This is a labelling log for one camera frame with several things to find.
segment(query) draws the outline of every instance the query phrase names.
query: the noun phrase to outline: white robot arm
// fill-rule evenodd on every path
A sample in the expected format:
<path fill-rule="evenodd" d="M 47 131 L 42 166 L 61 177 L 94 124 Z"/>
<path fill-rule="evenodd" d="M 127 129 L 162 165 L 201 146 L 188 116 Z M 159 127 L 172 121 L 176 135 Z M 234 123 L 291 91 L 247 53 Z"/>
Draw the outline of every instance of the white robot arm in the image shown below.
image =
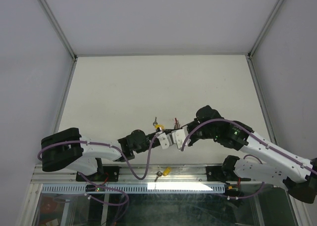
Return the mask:
<path fill-rule="evenodd" d="M 78 128 L 70 128 L 44 138 L 38 157 L 43 160 L 43 171 L 68 168 L 89 176 L 102 168 L 101 158 L 127 161 L 134 158 L 134 152 L 145 152 L 158 146 L 163 149 L 174 146 L 183 151 L 185 146 L 191 146 L 200 139 L 213 139 L 226 148 L 256 156 L 265 162 L 259 164 L 228 156 L 222 165 L 224 176 L 229 174 L 264 181 L 287 190 L 298 200 L 314 202 L 317 159 L 309 160 L 289 153 L 247 125 L 223 119 L 210 106 L 199 109 L 194 121 L 182 128 L 158 128 L 148 135 L 135 130 L 118 141 L 105 143 L 108 148 L 82 137 Z"/>

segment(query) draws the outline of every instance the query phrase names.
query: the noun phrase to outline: white arm segment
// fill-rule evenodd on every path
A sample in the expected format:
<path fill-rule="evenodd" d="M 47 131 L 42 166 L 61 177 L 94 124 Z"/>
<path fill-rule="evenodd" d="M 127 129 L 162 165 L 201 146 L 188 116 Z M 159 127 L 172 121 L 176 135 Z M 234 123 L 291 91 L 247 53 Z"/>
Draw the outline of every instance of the white arm segment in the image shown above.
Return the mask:
<path fill-rule="evenodd" d="M 234 167 L 235 170 L 233 172 L 240 178 L 264 181 L 265 183 L 287 190 L 287 187 L 283 183 L 287 175 L 275 167 L 269 166 L 268 164 L 250 162 L 245 159 L 239 159 Z"/>
<path fill-rule="evenodd" d="M 90 142 L 89 138 L 82 137 L 82 141 Z M 108 142 L 108 144 L 120 148 L 118 142 Z M 96 158 L 108 159 L 115 161 L 121 157 L 121 154 L 113 149 L 106 146 L 97 146 L 90 144 L 80 144 L 83 149 L 83 156 L 69 164 L 66 168 L 81 172 L 84 175 L 92 175 L 97 172 L 97 160 Z"/>
<path fill-rule="evenodd" d="M 312 168 L 313 166 L 311 165 L 311 160 L 301 158 L 299 156 L 296 156 L 280 147 L 277 145 L 271 143 L 270 141 L 264 139 L 261 137 L 258 133 L 254 133 L 255 136 L 257 136 L 259 139 L 263 140 L 266 142 L 268 145 L 272 146 L 275 149 L 280 150 L 281 152 L 287 154 L 288 156 L 295 158 L 296 160 L 302 162 L 305 166 L 308 166 L 309 168 Z M 279 153 L 273 151 L 272 149 L 269 149 L 259 143 L 257 140 L 252 138 L 251 136 L 248 137 L 247 141 L 249 144 L 247 146 L 243 146 L 240 151 L 244 153 L 248 153 L 251 155 L 254 155 L 264 162 L 268 163 L 271 166 L 276 167 L 277 169 L 281 170 L 283 174 L 288 176 L 292 181 L 296 183 L 302 183 L 305 182 L 306 179 L 305 177 L 307 175 L 310 175 L 311 172 L 305 168 L 302 168 L 295 162 L 287 159 L 286 157 L 280 155 Z"/>

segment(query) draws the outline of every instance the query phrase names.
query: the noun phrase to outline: white panel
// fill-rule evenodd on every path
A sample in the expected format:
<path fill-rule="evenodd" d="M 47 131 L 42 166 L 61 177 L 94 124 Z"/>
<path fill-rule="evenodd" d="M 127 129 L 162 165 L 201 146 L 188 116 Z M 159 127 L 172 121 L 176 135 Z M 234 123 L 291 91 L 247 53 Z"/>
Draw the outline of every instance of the white panel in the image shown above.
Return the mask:
<path fill-rule="evenodd" d="M 78 55 L 249 52 L 277 0 L 47 0 Z"/>
<path fill-rule="evenodd" d="M 0 218 L 13 226 L 71 59 L 37 0 L 0 0 L 0 22 Z"/>
<path fill-rule="evenodd" d="M 244 56 L 80 57 L 60 130 L 78 127 L 91 139 L 116 140 L 141 129 L 155 131 L 189 123 L 210 105 L 228 119 L 240 120 L 267 137 L 261 108 Z M 216 164 L 227 155 L 243 156 L 212 140 L 180 152 L 152 151 L 152 164 Z M 132 164 L 144 164 L 147 152 Z"/>
<path fill-rule="evenodd" d="M 299 156 L 317 157 L 317 2 L 287 0 L 254 65 L 279 145 Z M 307 205 L 317 222 L 317 201 Z"/>

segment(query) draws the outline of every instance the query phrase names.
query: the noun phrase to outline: white cable tray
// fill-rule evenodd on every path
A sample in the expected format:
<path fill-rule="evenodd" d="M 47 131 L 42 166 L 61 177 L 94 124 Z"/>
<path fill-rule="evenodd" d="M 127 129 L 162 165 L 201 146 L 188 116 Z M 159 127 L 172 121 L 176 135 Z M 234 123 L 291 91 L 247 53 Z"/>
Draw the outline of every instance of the white cable tray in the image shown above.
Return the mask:
<path fill-rule="evenodd" d="M 186 188 L 186 183 L 183 183 L 183 189 L 163 189 L 164 184 L 154 182 L 152 184 L 111 184 L 109 187 L 122 190 L 127 194 L 221 194 L 224 193 L 224 184 L 201 184 L 203 189 Z M 84 194 L 86 192 L 86 184 L 44 184 L 42 193 L 56 193 L 56 194 Z M 89 192 L 90 194 L 121 194 L 112 190 L 105 190 L 99 192 Z"/>

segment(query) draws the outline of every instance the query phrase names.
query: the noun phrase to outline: small yellow object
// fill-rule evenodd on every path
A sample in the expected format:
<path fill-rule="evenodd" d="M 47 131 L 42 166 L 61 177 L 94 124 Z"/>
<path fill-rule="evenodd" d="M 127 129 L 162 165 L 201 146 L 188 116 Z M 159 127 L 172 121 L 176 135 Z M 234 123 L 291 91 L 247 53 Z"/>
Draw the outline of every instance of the small yellow object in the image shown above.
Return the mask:
<path fill-rule="evenodd" d="M 163 171 L 163 176 L 167 176 L 167 175 L 170 173 L 171 170 L 172 170 L 172 168 L 167 167 L 167 168 Z"/>
<path fill-rule="evenodd" d="M 155 128 L 155 129 L 157 129 L 157 128 L 164 129 L 164 126 L 163 126 L 163 125 L 161 125 L 161 124 L 156 124 L 156 125 L 154 126 L 154 128 Z"/>

